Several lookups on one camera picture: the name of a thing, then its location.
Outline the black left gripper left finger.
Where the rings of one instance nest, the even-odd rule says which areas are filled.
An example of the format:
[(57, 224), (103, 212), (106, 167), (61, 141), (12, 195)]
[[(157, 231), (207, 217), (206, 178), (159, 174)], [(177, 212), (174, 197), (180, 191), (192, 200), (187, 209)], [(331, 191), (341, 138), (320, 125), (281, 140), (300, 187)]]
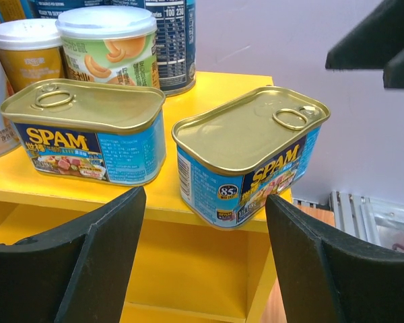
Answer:
[(143, 224), (132, 188), (102, 207), (0, 244), (0, 322), (118, 322)]

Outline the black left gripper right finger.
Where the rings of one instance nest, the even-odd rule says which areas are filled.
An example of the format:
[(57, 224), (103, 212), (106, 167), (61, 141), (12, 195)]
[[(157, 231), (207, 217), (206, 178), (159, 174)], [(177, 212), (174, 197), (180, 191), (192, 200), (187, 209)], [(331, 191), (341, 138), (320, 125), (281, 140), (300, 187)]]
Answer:
[(265, 203), (288, 322), (404, 322), (404, 253), (355, 238), (278, 195)]

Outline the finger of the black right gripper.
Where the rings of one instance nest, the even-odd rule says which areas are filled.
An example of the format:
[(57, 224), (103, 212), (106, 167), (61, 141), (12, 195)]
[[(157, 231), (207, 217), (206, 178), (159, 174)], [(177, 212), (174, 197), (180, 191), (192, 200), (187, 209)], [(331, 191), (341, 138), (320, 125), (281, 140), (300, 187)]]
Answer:
[(328, 70), (381, 70), (386, 89), (404, 89), (404, 0), (382, 1), (328, 53)]

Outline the yellow wooden shelf cabinet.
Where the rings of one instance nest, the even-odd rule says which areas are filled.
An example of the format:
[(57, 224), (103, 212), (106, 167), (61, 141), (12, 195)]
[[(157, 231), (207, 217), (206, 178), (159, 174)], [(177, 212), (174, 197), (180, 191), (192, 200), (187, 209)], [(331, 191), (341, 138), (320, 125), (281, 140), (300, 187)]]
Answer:
[[(172, 126), (250, 90), (270, 76), (199, 72), (163, 106), (166, 161), (145, 186), (147, 202), (123, 322), (284, 322), (264, 211), (218, 230), (180, 196)], [(12, 244), (97, 209), (125, 187), (37, 172), (18, 148), (0, 157), (0, 243)]]

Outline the gold sardine tin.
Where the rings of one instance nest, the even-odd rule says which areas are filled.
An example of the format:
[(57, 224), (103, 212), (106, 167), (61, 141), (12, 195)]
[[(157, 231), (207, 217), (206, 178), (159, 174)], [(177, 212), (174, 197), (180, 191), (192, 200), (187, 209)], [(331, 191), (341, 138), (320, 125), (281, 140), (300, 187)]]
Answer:
[(6, 99), (1, 113), (37, 171), (139, 186), (166, 159), (165, 100), (154, 87), (47, 79)]
[(178, 121), (180, 193), (208, 224), (236, 229), (306, 173), (328, 107), (277, 86), (258, 87)]

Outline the blue can silver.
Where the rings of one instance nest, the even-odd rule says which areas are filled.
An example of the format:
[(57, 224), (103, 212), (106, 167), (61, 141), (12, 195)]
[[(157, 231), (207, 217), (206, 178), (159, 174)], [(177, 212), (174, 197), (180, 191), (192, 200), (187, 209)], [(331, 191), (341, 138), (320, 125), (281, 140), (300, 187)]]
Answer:
[(27, 18), (57, 18), (60, 13), (80, 7), (116, 5), (144, 8), (157, 21), (157, 59), (160, 89), (168, 96), (195, 85), (195, 2), (170, 0), (123, 1), (22, 1)]

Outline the small can white lid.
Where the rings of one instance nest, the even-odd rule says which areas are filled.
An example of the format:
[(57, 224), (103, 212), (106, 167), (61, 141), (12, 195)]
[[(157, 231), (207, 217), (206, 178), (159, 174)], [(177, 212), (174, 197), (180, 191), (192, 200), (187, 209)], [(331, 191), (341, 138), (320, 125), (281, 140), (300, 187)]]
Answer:
[(0, 62), (15, 92), (38, 81), (66, 77), (55, 22), (38, 18), (0, 24)]

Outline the yellow can white lid front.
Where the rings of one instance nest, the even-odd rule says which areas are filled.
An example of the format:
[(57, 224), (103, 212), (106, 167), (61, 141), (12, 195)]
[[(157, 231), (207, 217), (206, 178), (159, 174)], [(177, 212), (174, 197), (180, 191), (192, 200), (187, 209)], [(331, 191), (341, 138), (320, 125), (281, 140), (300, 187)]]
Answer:
[(56, 20), (67, 75), (78, 81), (160, 86), (153, 14), (129, 6), (72, 9)]

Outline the tall yellow blue can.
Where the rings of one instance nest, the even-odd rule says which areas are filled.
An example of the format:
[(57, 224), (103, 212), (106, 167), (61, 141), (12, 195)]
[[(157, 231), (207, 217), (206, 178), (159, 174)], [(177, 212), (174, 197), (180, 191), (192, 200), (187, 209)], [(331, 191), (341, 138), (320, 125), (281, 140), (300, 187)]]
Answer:
[(0, 23), (26, 19), (21, 1), (0, 0)]

